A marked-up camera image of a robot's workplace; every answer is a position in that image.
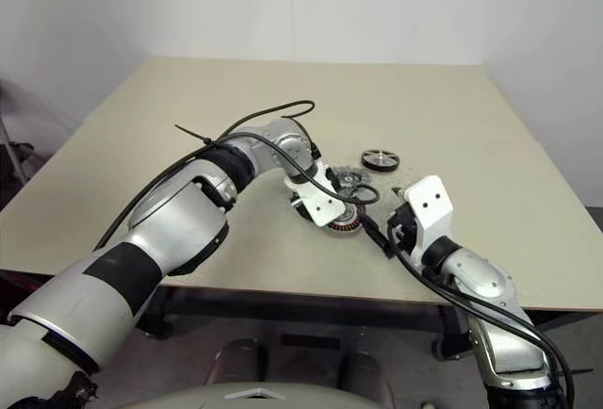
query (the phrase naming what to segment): metal disc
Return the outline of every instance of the metal disc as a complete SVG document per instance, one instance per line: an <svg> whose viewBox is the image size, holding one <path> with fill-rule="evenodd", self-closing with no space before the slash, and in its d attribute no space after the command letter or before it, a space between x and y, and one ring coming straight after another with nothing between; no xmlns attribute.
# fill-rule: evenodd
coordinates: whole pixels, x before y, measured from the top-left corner
<svg viewBox="0 0 603 409"><path fill-rule="evenodd" d="M385 150L366 150L361 160L365 167L377 172L391 172L399 166L398 155Z"/></svg>

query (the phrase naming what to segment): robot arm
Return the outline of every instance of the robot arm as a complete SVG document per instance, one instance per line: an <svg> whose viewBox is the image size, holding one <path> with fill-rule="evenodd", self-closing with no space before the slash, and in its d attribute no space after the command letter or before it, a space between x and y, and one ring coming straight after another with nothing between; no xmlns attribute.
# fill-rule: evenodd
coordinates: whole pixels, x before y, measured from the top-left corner
<svg viewBox="0 0 603 409"><path fill-rule="evenodd" d="M318 226L345 211L343 202L305 182L299 171L250 132L291 156L333 190L326 168L299 124L279 119L239 129L157 185L134 210L117 244L95 251L51 279L10 313L0 331L0 406L48 399L77 373L103 368L166 275L193 272L228 234L226 212L260 173L281 167Z"/></svg>
<svg viewBox="0 0 603 409"><path fill-rule="evenodd" d="M509 273L449 238L452 203L439 177L422 179L400 198L404 204L388 223L408 265L432 281L501 307L531 324ZM530 335L503 315L483 310ZM491 407L564 407L553 376L556 371L543 351L476 316L468 315L467 324Z"/></svg>

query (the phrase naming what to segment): beige tabletop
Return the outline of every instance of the beige tabletop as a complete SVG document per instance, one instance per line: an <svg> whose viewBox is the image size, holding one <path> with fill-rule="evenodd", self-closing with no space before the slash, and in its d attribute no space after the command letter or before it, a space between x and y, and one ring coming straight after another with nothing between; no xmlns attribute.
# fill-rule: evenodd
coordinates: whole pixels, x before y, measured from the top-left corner
<svg viewBox="0 0 603 409"><path fill-rule="evenodd" d="M603 309L603 236L481 67L149 58L99 106L0 213L0 268L57 273L86 255L160 170L237 118L296 99L332 166L384 148L400 168L385 190L440 175L454 238L513 276L526 307ZM255 124L267 122L260 119ZM434 302L364 233L334 238L288 205L281 171L254 181L229 215L226 242L194 273L164 282L405 302Z"/></svg>

